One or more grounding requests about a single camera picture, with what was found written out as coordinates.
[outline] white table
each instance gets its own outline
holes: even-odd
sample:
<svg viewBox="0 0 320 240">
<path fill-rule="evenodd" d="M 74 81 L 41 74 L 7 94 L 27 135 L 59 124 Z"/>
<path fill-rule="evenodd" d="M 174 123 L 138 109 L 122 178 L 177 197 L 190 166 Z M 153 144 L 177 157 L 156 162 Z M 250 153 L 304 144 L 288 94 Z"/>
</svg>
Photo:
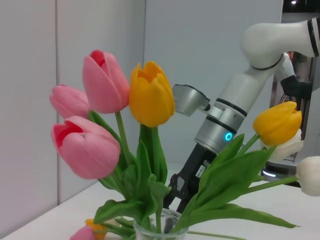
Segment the white table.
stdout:
<svg viewBox="0 0 320 240">
<path fill-rule="evenodd" d="M 179 165 L 171 165 L 168 176 L 180 169 Z M 120 201 L 122 196 L 96 183 L 3 240 L 68 240 L 84 226 L 86 219 L 94 217 L 97 208 L 108 199 Z M 247 240 L 320 240 L 320 197 L 310 197 L 299 188 L 281 185 L 241 196 L 234 203 L 273 214 L 301 227 L 289 229 L 248 220 L 219 219 L 197 224 L 190 230 Z M 108 233 L 107 239 L 119 238 Z M 187 235 L 186 239 L 213 238 Z"/>
</svg>

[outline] glass vase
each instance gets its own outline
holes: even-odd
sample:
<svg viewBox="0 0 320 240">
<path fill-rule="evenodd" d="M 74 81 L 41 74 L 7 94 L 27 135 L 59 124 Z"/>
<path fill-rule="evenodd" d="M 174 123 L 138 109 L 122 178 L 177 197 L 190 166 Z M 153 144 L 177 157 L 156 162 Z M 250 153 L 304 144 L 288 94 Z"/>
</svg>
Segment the glass vase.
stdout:
<svg viewBox="0 0 320 240">
<path fill-rule="evenodd" d="M 136 221 L 133 221 L 136 240 L 183 240 L 188 232 L 188 228 L 180 229 L 177 232 L 171 232 L 176 226 L 181 214 L 170 209 L 163 209 L 161 212 L 161 233 L 155 233 L 143 228 Z M 150 216 L 150 228 L 156 229 L 156 215 Z"/>
</svg>

